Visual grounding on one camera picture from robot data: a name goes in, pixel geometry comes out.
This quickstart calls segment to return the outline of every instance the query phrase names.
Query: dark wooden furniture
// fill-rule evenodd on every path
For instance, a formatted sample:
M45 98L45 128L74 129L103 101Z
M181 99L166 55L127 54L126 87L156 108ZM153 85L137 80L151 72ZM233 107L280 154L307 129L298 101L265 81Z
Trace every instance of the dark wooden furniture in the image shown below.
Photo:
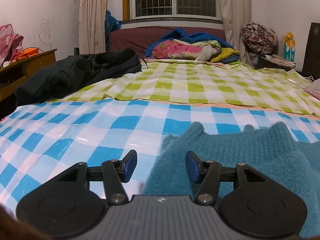
M0 120L15 110L16 88L40 68L56 62L56 50L52 49L0 68Z
M311 23L302 75L320 78L320 23Z

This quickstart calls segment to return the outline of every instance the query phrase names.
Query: orange cloth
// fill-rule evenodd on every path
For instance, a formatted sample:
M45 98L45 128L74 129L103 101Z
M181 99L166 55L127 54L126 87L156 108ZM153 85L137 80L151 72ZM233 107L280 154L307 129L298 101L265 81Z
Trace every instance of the orange cloth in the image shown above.
M25 59L34 55L39 54L39 48L28 48L17 57L17 60Z

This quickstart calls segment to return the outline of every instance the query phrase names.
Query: gray plastic base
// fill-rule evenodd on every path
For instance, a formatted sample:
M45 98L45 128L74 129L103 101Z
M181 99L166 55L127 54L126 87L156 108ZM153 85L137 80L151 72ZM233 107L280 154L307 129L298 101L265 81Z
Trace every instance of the gray plastic base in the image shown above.
M189 196L143 196L112 206L91 231L74 240L242 240L253 239L224 224L213 207Z

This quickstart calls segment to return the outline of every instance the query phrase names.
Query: pillow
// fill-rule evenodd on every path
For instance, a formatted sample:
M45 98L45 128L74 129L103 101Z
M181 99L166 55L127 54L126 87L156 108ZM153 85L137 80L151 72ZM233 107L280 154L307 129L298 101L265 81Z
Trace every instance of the pillow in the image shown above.
M234 50L231 48L221 48L221 53L217 55L217 57L214 57L210 60L210 62L216 63L221 62L224 58L229 57L234 54L239 54L240 52L238 50Z
M190 59L195 60L201 53L202 48L172 40L162 41L152 51L153 57L157 59Z

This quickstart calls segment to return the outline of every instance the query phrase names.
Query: round black disc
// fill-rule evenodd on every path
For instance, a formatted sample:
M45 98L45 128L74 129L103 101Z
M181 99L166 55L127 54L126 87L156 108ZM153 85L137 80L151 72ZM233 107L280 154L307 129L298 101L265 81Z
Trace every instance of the round black disc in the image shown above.
M56 187L46 194L38 193L32 192L19 202L17 217L50 237L64 239L84 233L105 212L102 200L84 187Z
M246 235L281 238L300 232L307 208L301 198L278 184L270 188L265 183L249 183L223 198L220 214Z

